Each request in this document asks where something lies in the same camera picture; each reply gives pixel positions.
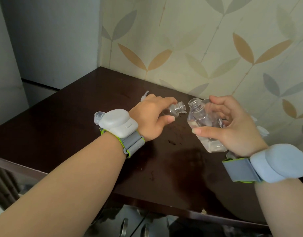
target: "plastic bottle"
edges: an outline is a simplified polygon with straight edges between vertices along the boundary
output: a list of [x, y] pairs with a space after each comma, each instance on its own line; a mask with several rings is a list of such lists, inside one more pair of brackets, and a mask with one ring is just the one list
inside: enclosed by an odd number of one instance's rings
[[[201, 126], [212, 126], [222, 128], [225, 127], [222, 119], [212, 110], [213, 103], [209, 99], [200, 100], [193, 98], [189, 101], [190, 112], [188, 115], [188, 124], [191, 128]], [[197, 136], [202, 145], [208, 152], [224, 152], [226, 147], [217, 139]]]
[[178, 102], [177, 104], [172, 104], [170, 105], [167, 109], [164, 109], [162, 111], [162, 113], [164, 115], [169, 115], [169, 116], [174, 116], [174, 117], [178, 117], [179, 116], [179, 113], [181, 112], [185, 112], [186, 110], [186, 106], [185, 104], [181, 101], [181, 102]]

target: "wrist device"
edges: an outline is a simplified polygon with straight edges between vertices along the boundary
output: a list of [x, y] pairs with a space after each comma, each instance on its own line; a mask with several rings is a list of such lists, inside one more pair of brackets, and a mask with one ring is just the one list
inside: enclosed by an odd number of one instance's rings
[[250, 158], [226, 159], [223, 165], [232, 181], [275, 183], [303, 176], [303, 152], [290, 144], [276, 144]]
[[104, 113], [96, 112], [94, 123], [100, 126], [101, 134], [108, 131], [115, 135], [123, 146], [123, 152], [130, 158], [145, 144], [145, 139], [137, 131], [138, 123], [130, 118], [129, 113], [123, 109], [116, 109]]

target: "dark wooden table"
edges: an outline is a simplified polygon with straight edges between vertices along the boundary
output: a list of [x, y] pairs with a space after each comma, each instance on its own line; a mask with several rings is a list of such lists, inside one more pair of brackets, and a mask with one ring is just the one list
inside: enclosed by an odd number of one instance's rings
[[[100, 67], [1, 125], [0, 167], [42, 179], [100, 135], [96, 111], [129, 111], [147, 90], [186, 104], [191, 98]], [[231, 182], [225, 155], [206, 152], [180, 114], [125, 162], [110, 197], [166, 215], [267, 229], [254, 185]]]

